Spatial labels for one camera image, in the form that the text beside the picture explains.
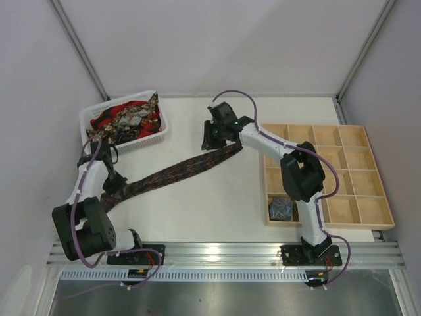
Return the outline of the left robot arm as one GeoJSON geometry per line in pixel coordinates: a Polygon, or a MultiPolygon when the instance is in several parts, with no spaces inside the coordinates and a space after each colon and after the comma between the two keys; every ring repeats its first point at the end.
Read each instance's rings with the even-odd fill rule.
{"type": "Polygon", "coordinates": [[[127,188],[128,179],[114,169],[110,145],[92,136],[87,146],[91,151],[81,154],[75,187],[64,205],[53,209],[52,218],[67,259],[92,269],[102,256],[134,253],[142,243],[136,231],[114,229],[101,201],[104,193],[123,198],[127,188]]]}

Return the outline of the dark paisley necktie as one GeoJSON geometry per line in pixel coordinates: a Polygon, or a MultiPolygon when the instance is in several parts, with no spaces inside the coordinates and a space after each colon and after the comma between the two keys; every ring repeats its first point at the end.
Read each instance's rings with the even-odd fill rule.
{"type": "Polygon", "coordinates": [[[238,154],[242,149],[241,144],[232,144],[222,149],[186,159],[144,179],[127,184],[124,193],[119,197],[117,195],[103,193],[100,203],[108,213],[118,204],[128,199],[204,173],[238,154]]]}

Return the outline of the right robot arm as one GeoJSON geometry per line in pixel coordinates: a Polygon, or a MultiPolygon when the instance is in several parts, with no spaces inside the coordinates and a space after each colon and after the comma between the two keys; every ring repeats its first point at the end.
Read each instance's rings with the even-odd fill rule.
{"type": "Polygon", "coordinates": [[[212,103],[208,110],[212,118],[205,121],[203,149],[219,149],[230,141],[279,163],[284,192],[297,204],[303,257],[316,263],[332,239],[324,231],[320,200],[326,176],[314,146],[288,141],[260,127],[250,117],[237,117],[226,102],[212,103]]]}

